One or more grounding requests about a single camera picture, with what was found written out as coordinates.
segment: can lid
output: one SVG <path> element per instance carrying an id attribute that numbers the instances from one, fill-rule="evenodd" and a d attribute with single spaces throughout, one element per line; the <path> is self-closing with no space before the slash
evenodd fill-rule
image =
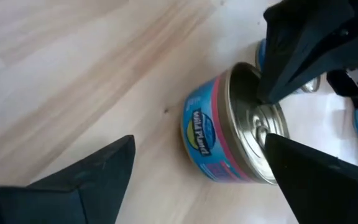
<path id="1" fill-rule="evenodd" d="M 260 77 L 260 72 L 255 67 L 249 65 L 248 70 Z M 264 156 L 264 145 L 266 135 L 269 133 L 289 138 L 287 123 L 280 105 L 249 106 L 249 102 L 241 97 L 234 95 L 229 97 L 234 129 L 245 152 L 242 153 L 244 160 L 258 178 L 276 184 L 273 172 Z"/>
<path id="2" fill-rule="evenodd" d="M 308 83 L 304 84 L 301 89 L 305 92 L 305 93 L 314 93 L 317 92 L 317 90 L 320 88 L 320 82 L 321 82 L 321 77 L 317 77 L 312 79 L 311 81 L 309 81 Z"/>

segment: pink label stripe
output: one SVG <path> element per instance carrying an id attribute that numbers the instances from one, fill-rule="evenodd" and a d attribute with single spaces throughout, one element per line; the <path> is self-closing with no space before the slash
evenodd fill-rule
<path id="1" fill-rule="evenodd" d="M 221 122 L 219 120 L 219 113 L 218 113 L 218 88 L 219 88 L 219 83 L 221 81 L 221 77 L 219 76 L 215 79 L 215 83 L 213 86 L 213 90 L 212 90 L 212 117 L 213 117 L 213 122 L 214 122 L 214 127 L 215 127 L 215 131 L 216 131 L 216 135 L 222 145 L 223 148 L 223 152 L 226 156 L 226 158 L 229 160 L 230 165 L 233 166 L 233 168 L 237 171 L 237 173 L 244 179 L 244 180 L 250 180 L 248 175 L 245 174 L 241 168 L 237 165 L 236 161 L 233 158 L 233 155 L 231 154 L 230 150 L 229 150 L 229 146 L 227 145 L 227 142 L 223 136 L 223 131 L 222 131 L 222 126 L 221 126 Z"/>

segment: light wood floor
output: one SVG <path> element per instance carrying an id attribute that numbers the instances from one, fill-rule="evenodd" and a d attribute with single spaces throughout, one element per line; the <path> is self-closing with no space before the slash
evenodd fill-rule
<path id="1" fill-rule="evenodd" d="M 0 0 L 0 185 L 27 185 L 125 134 L 117 223 L 296 223 L 276 186 L 216 184 L 179 133 L 189 92 L 254 61 L 278 0 Z M 352 107 L 323 83 L 282 102 L 291 138 L 358 164 Z"/>

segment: wooden table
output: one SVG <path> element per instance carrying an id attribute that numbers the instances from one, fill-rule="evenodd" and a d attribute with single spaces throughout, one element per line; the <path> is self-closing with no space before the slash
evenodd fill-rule
<path id="1" fill-rule="evenodd" d="M 27 185 L 125 134 L 117 223 L 296 223 L 276 186 L 216 184 L 187 158 L 187 94 L 254 62 L 278 0 L 0 0 L 0 185 Z M 358 164 L 349 100 L 323 82 L 282 101 L 291 138 Z"/>

